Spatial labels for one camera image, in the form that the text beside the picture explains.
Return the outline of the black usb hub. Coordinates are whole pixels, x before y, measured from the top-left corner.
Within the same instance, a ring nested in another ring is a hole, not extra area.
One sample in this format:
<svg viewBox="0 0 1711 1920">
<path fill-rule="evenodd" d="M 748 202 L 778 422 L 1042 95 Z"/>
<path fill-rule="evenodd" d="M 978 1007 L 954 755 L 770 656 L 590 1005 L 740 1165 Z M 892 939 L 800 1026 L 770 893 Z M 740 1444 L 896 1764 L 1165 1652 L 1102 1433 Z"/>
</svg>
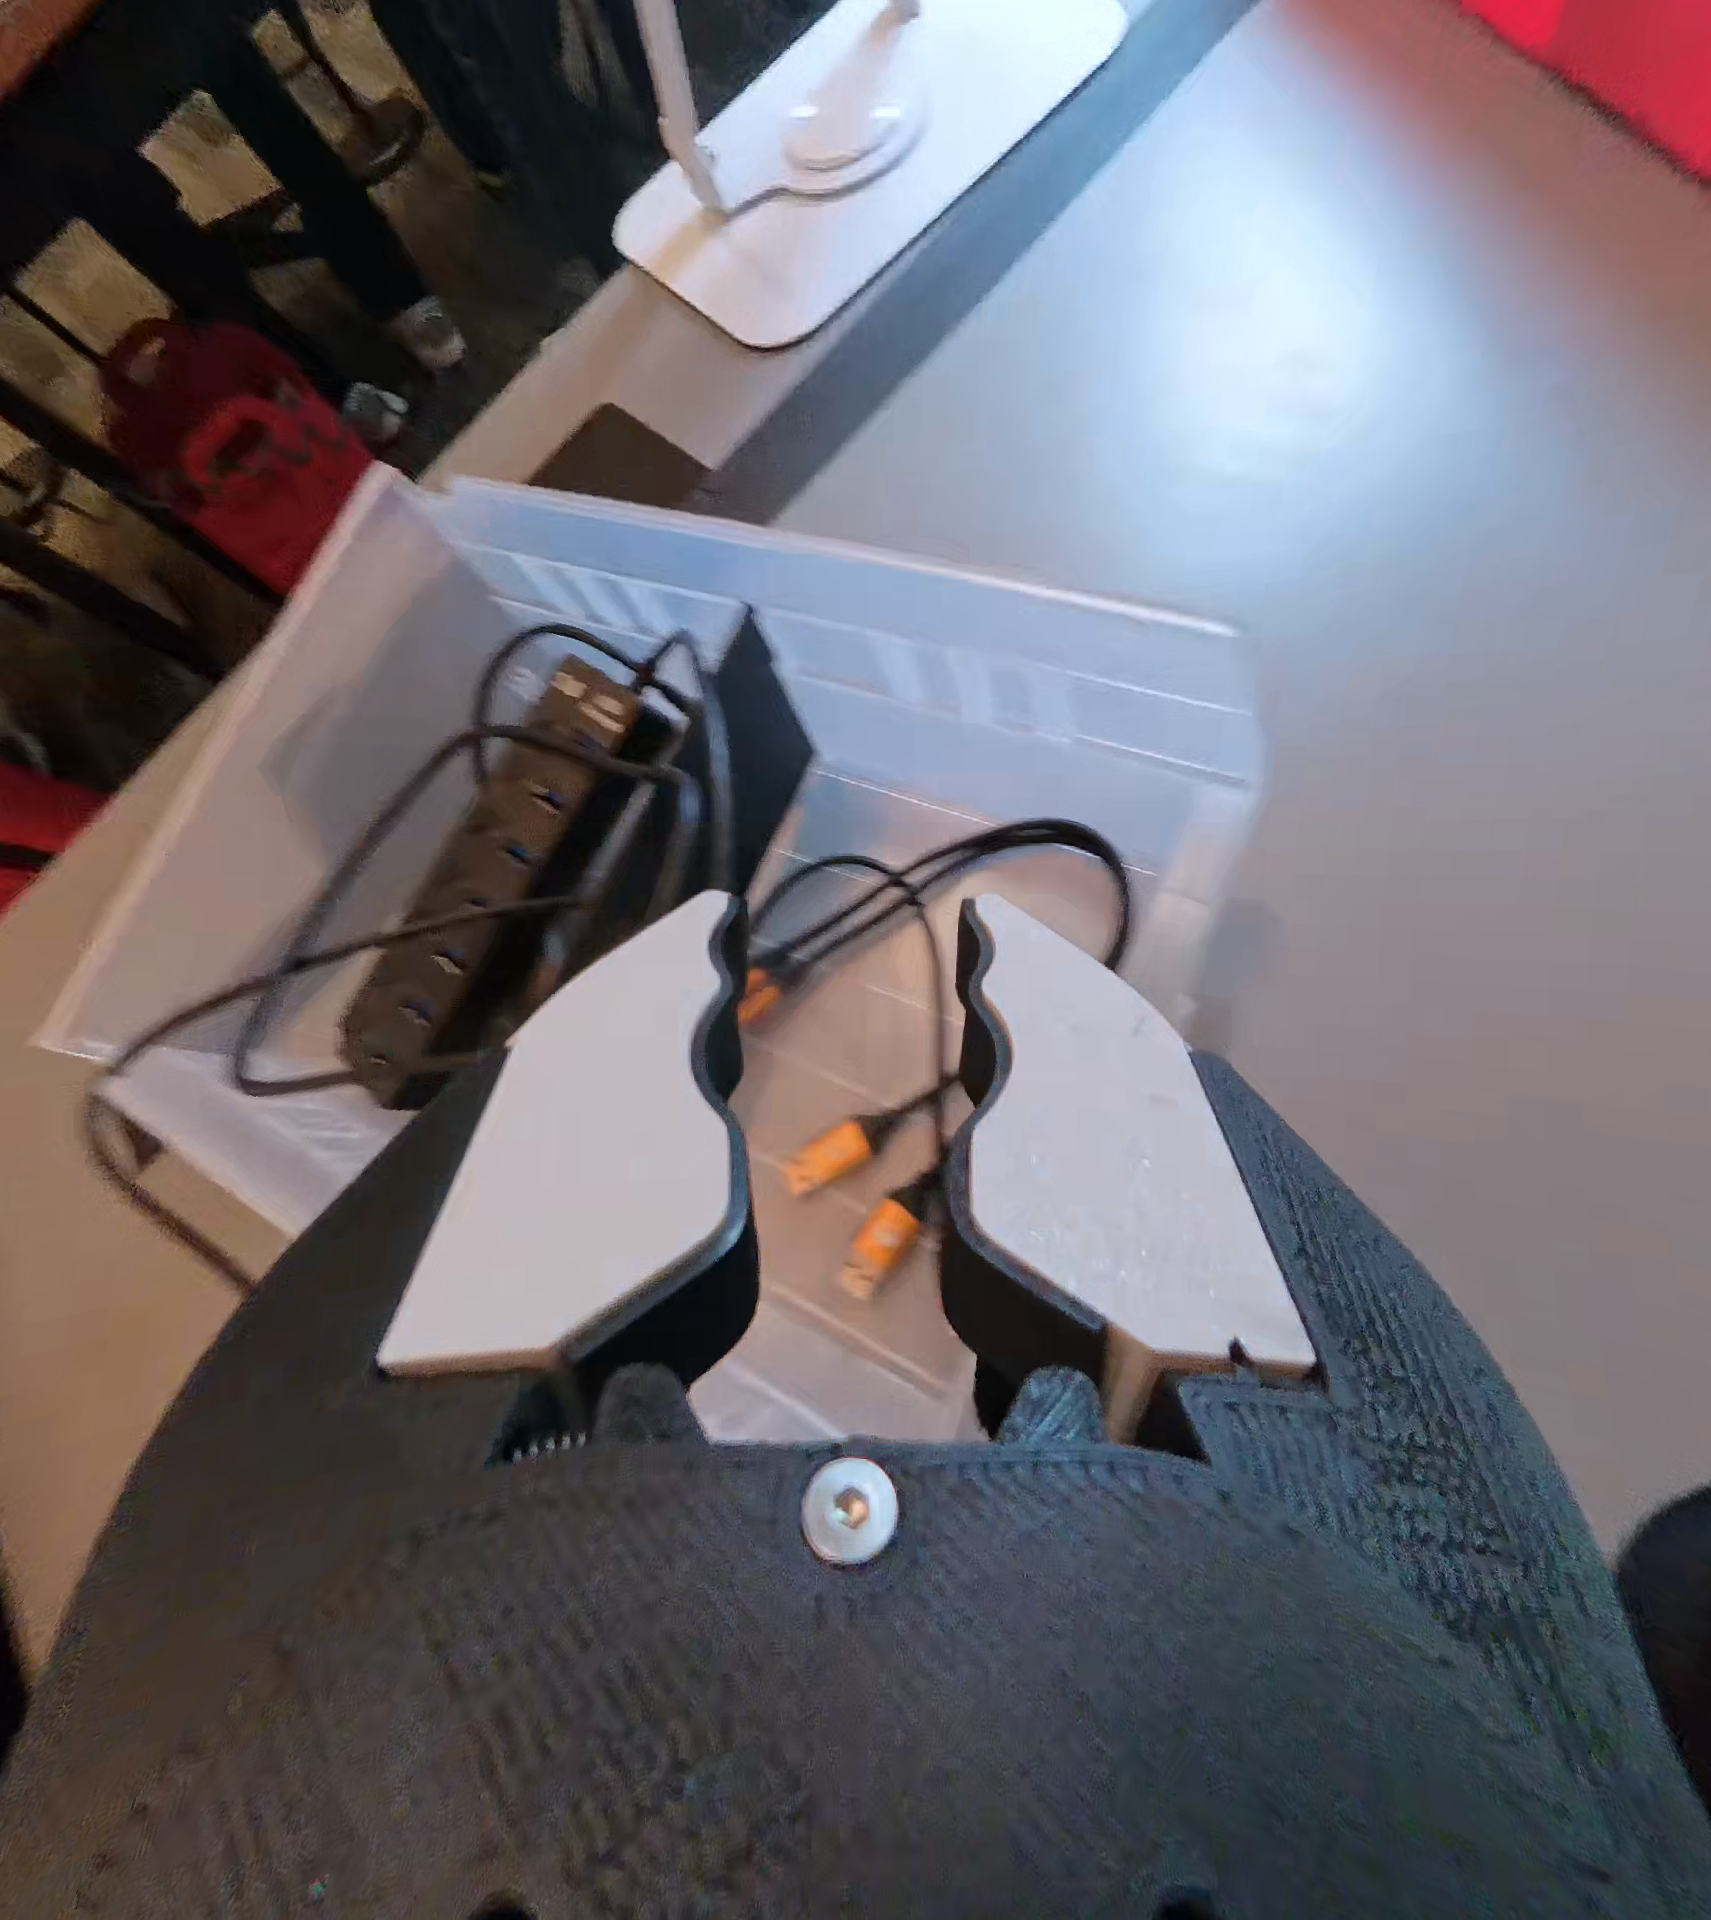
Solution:
<svg viewBox="0 0 1711 1920">
<path fill-rule="evenodd" d="M 534 642 L 562 647 L 534 702 L 498 722 L 496 697 Z M 480 705 L 486 725 L 518 737 L 478 745 L 476 795 L 404 911 L 448 928 L 382 947 L 342 1020 L 344 1066 L 390 1111 L 424 1107 L 586 963 L 608 914 L 638 910 L 634 869 L 666 852 L 678 821 L 674 779 L 580 757 L 676 762 L 692 697 L 662 652 L 636 660 L 584 630 L 536 628 L 484 671 Z"/>
</svg>

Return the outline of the clear plastic bin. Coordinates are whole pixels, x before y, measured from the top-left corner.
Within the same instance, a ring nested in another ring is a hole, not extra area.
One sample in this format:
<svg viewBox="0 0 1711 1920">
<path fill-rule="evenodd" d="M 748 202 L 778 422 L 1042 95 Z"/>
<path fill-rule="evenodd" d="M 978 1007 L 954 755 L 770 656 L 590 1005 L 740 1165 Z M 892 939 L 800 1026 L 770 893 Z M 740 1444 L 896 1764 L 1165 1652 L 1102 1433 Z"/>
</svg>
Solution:
<svg viewBox="0 0 1711 1920">
<path fill-rule="evenodd" d="M 630 657 L 716 660 L 756 617 L 816 757 L 756 876 L 904 866 L 972 826 L 1104 833 L 1135 899 L 1124 973 L 1175 1020 L 1257 809 L 1265 752 L 1227 630 L 858 546 L 514 484 L 370 473 L 232 692 L 34 1041 L 102 1062 L 274 961 L 402 779 L 468 720 L 484 663 L 542 622 Z M 796 1200 L 782 1159 L 928 1086 L 924 942 L 898 926 L 746 1035 L 762 1306 L 694 1392 L 724 1442 L 958 1437 L 972 1356 L 924 1242 L 874 1300 L 838 1277 L 868 1207 L 928 1145 Z"/>
</svg>

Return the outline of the small red plastic bin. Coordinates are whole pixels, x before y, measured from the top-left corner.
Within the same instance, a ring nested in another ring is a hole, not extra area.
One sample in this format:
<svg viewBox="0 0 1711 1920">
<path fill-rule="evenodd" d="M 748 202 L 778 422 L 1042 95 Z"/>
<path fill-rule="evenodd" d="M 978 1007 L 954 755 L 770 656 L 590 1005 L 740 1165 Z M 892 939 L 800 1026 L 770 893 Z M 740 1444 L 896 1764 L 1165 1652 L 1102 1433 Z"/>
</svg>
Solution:
<svg viewBox="0 0 1711 1920">
<path fill-rule="evenodd" d="M 1711 2 L 1463 2 L 1461 11 L 1711 179 Z"/>
</svg>

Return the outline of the white document stand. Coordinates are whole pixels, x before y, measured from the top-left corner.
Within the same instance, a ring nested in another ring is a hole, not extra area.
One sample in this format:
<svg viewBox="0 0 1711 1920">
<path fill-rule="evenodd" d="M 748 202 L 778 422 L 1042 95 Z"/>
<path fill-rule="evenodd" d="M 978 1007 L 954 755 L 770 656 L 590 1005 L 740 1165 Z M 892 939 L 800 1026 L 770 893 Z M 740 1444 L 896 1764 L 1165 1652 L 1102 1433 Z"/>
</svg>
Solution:
<svg viewBox="0 0 1711 1920">
<path fill-rule="evenodd" d="M 634 7 L 666 161 L 612 238 L 734 341 L 834 319 L 1116 51 L 1116 2 L 840 2 L 698 121 L 672 2 Z"/>
</svg>

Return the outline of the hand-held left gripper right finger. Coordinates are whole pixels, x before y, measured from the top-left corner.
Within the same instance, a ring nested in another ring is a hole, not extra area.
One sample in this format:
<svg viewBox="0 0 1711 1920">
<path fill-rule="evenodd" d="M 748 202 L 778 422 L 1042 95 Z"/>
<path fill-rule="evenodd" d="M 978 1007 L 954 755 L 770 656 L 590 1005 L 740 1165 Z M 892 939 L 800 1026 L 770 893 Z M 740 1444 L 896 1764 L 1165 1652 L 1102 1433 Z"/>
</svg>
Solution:
<svg viewBox="0 0 1711 1920">
<path fill-rule="evenodd" d="M 1317 1361 L 1189 1045 L 1120 972 L 998 893 L 958 928 L 948 1319 L 1020 1380 Z"/>
</svg>

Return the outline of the black bin divider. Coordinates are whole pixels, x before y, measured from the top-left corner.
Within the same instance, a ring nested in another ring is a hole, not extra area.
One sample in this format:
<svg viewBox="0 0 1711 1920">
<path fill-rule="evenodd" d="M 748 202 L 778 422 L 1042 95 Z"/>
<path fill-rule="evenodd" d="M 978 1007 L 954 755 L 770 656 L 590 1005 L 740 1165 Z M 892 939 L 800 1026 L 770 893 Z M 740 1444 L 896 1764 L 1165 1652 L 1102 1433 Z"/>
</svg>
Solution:
<svg viewBox="0 0 1711 1920">
<path fill-rule="evenodd" d="M 746 897 L 816 759 L 772 644 L 750 609 L 738 617 L 710 673 L 706 715 L 716 871 Z"/>
</svg>

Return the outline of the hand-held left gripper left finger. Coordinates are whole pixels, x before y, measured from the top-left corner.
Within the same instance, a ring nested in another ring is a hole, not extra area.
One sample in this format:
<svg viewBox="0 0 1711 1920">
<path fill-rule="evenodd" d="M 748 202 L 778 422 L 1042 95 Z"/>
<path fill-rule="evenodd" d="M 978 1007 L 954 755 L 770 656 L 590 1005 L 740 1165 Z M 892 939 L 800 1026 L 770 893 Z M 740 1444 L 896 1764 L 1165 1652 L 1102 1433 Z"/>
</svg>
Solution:
<svg viewBox="0 0 1711 1920">
<path fill-rule="evenodd" d="M 558 987 L 500 1071 L 378 1348 L 392 1380 L 580 1368 L 688 1284 L 758 1288 L 744 899 L 702 890 Z"/>
</svg>

